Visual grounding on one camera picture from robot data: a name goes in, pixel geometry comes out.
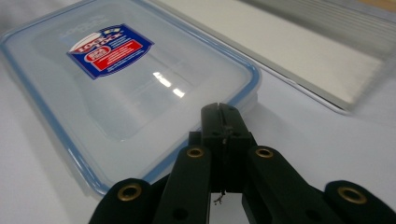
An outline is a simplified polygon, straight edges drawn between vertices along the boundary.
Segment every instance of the blue lid rim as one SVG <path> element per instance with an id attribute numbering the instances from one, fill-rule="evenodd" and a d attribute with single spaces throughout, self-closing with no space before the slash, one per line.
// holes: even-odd
<path id="1" fill-rule="evenodd" d="M 78 151 L 76 145 L 73 143 L 71 138 L 67 135 L 64 127 L 55 118 L 53 112 L 50 110 L 50 108 L 45 103 L 43 98 L 40 96 L 38 91 L 33 87 L 32 83 L 29 81 L 29 79 L 24 75 L 21 68 L 18 67 L 18 63 L 16 62 L 15 58 L 12 57 L 9 49 L 7 49 L 6 45 L 5 45 L 7 40 L 13 34 L 16 34 L 17 32 L 20 32 L 24 29 L 27 29 L 32 25 L 49 20 L 52 17 L 64 14 L 70 10 L 73 10 L 76 7 L 84 6 L 90 2 L 94 2 L 94 0 L 79 3 L 77 5 L 74 5 L 73 7 L 68 7 L 67 10 L 50 14 L 41 20 L 37 20 L 29 25 L 22 27 L 21 29 L 8 32 L 6 35 L 3 36 L 3 38 L 0 41 L 0 50 L 3 51 L 3 53 L 5 55 L 8 55 L 7 59 L 9 61 L 10 65 L 15 69 L 21 83 L 26 88 L 26 90 L 28 90 L 30 92 L 32 98 L 35 100 L 35 103 L 38 105 L 38 108 L 40 109 L 41 113 L 47 119 L 49 125 L 51 126 L 53 131 L 56 133 L 58 138 L 60 139 L 61 143 L 63 144 L 64 148 L 67 150 L 68 154 L 71 156 L 72 160 L 75 162 L 80 174 L 83 176 L 83 178 L 88 183 L 88 185 L 96 193 L 103 196 L 108 192 L 110 187 L 108 185 L 104 184 L 100 180 L 100 178 L 92 170 L 91 166 L 85 161 L 85 159 L 83 158 L 81 153 Z M 257 88 L 260 85 L 261 73 L 260 73 L 259 68 L 245 56 L 234 51 L 233 49 L 230 49 L 230 48 L 222 45 L 220 42 L 209 37 L 208 35 L 200 33 L 198 30 L 195 30 L 194 28 L 188 26 L 187 24 L 185 24 L 181 21 L 174 20 L 169 15 L 167 15 L 165 12 L 159 10 L 158 8 L 152 6 L 148 3 L 145 3 L 142 0 L 135 0 L 135 2 L 147 9 L 155 12 L 156 15 L 161 16 L 165 21 L 172 23 L 180 30 L 194 36 L 195 38 L 199 39 L 200 41 L 206 43 L 209 47 L 219 51 L 220 53 L 226 55 L 233 61 L 240 63 L 241 65 L 246 67 L 246 69 L 251 74 L 251 80 L 238 94 L 236 94 L 229 102 L 227 102 L 227 104 L 236 106 L 242 99 L 247 97 L 255 88 Z M 178 152 L 183 147 L 185 147 L 187 144 L 188 144 L 187 140 L 185 140 L 183 143 L 181 143 L 169 155 L 167 155 L 159 164 L 157 164 L 150 172 L 148 172 L 146 175 L 144 175 L 142 179 L 144 179 L 145 181 L 148 181 L 148 182 L 154 181 L 162 173 L 162 171 L 165 168 L 167 168 L 170 164 L 172 164 L 172 162 L 176 159 Z"/>

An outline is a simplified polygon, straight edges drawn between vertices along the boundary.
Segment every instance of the blue and red sticker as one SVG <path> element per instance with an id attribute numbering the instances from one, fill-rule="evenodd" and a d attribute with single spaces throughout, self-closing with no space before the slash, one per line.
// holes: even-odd
<path id="1" fill-rule="evenodd" d="M 143 57 L 154 43 L 125 24 L 85 36 L 67 54 L 92 79 L 108 76 Z"/>

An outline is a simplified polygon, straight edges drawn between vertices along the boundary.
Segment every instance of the white table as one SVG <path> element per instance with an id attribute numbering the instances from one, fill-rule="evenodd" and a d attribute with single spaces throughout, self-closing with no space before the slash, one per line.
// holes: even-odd
<path id="1" fill-rule="evenodd" d="M 0 32 L 76 2 L 0 0 Z M 12 74 L 0 64 L 0 223 L 87 223 L 100 197 L 66 162 L 64 149 Z M 309 184 L 345 179 L 396 210 L 396 76 L 373 86 L 349 115 L 262 71 L 259 102 L 245 122 Z M 213 205 L 210 223 L 247 223 L 239 195 Z"/>

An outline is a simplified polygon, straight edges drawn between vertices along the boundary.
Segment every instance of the plastic container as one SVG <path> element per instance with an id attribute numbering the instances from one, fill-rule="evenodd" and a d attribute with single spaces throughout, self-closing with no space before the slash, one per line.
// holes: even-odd
<path id="1" fill-rule="evenodd" d="M 1 51 L 99 194 L 154 181 L 203 106 L 242 112 L 261 76 L 249 60 L 143 1 L 85 1 L 9 32 Z"/>

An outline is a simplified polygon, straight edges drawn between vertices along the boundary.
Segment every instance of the brass screw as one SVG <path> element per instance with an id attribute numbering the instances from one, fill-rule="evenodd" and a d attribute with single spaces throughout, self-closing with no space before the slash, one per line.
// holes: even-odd
<path id="1" fill-rule="evenodd" d="M 267 148 L 259 148 L 256 150 L 256 154 L 262 158 L 270 159 L 274 156 L 274 152 Z"/>
<path id="2" fill-rule="evenodd" d="M 204 151 L 198 147 L 194 147 L 187 150 L 187 155 L 191 158 L 200 158 L 204 156 Z"/>
<path id="3" fill-rule="evenodd" d="M 138 198 L 140 196 L 140 194 L 142 194 L 142 188 L 140 187 L 139 184 L 129 184 L 126 185 L 124 187 L 122 187 L 119 190 L 119 193 L 117 194 L 117 196 L 119 197 L 119 199 L 123 202 L 129 202 L 132 200 L 135 200 L 136 198 Z"/>
<path id="4" fill-rule="evenodd" d="M 360 191 L 350 187 L 340 187 L 337 190 L 338 194 L 350 203 L 364 204 L 367 203 L 367 198 Z"/>

